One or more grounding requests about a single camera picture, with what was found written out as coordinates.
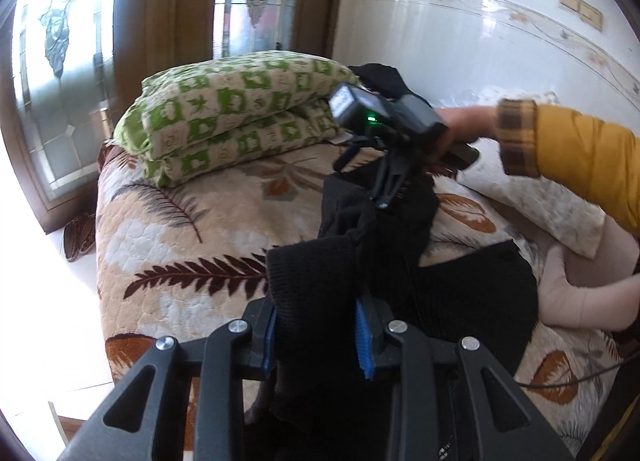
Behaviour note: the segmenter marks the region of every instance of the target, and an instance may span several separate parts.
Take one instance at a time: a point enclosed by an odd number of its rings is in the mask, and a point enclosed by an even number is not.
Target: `yellow sleeve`
[[[538,106],[536,161],[542,176],[600,205],[640,233],[640,144],[622,126],[557,106]]]

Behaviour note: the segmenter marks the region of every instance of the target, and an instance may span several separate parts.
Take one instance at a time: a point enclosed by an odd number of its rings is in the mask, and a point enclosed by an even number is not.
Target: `quilted bedspread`
[[[331,144],[318,144],[164,189],[144,179],[135,157],[110,150],[98,184],[96,242],[102,329],[114,381],[155,337],[189,341],[208,336],[241,316],[248,300],[264,294],[266,250],[316,237],[322,182],[339,152]],[[435,191],[440,208],[421,265],[512,239],[539,276],[543,257],[536,246],[486,199],[444,177],[435,178]],[[617,360],[615,344],[600,331],[538,325],[516,379],[572,381]],[[575,455],[614,377],[611,372],[579,385],[527,391],[527,396]],[[245,404],[254,397],[255,386],[246,384]]]

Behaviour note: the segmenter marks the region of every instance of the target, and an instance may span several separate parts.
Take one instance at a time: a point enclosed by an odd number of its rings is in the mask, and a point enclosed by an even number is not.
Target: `blue gripper pad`
[[[356,301],[356,351],[358,353],[358,363],[360,368],[364,372],[364,377],[367,380],[373,379],[373,372],[375,365],[373,364],[373,345],[371,343],[371,332],[369,330],[369,324],[364,314],[364,308],[362,303]]]
[[[272,311],[264,337],[264,355],[262,357],[262,371],[268,376],[273,369],[273,339],[276,334],[276,312]]]

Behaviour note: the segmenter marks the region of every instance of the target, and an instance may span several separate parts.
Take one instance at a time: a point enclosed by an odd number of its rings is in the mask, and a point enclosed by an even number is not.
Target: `fern leaf pattern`
[[[127,286],[123,299],[131,297],[139,289],[179,284],[182,289],[194,285],[195,291],[206,288],[209,295],[226,289],[231,296],[242,288],[248,300],[258,288],[261,287],[263,293],[268,290],[266,257],[258,253],[252,253],[252,256],[238,258],[224,255],[224,259],[201,257],[196,261],[152,266],[142,273],[136,273],[137,279]]]
[[[198,241],[202,242],[196,223],[209,213],[209,209],[198,210],[198,199],[195,196],[187,196],[183,187],[160,188],[148,181],[139,180],[121,186],[114,192],[111,201],[127,192],[139,194],[146,210],[157,215],[172,228],[192,227]]]
[[[563,421],[558,426],[557,432],[571,454],[576,456],[587,438],[589,430],[578,421]]]
[[[431,235],[430,237],[431,243],[449,243],[453,245],[459,245],[465,248],[470,248],[471,250],[479,250],[483,248],[484,244],[479,239],[471,237],[469,235],[453,235],[447,232],[442,232],[437,235]]]
[[[138,165],[138,157],[133,154],[129,154],[128,152],[123,152],[115,158],[115,162],[116,167],[118,168],[129,168],[130,170],[134,170]]]

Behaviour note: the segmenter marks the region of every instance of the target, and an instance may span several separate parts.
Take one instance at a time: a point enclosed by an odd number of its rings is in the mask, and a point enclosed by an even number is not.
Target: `metal screw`
[[[467,351],[478,351],[480,348],[480,341],[473,336],[465,336],[462,339],[462,347]]]
[[[175,346],[175,340],[171,336],[163,336],[156,340],[156,347],[161,351],[166,351],[167,349],[171,349]]]
[[[391,333],[404,333],[409,326],[407,326],[404,320],[392,320],[389,322],[389,331]]]
[[[246,321],[242,319],[232,320],[229,322],[229,331],[231,333],[242,333],[249,327]]]

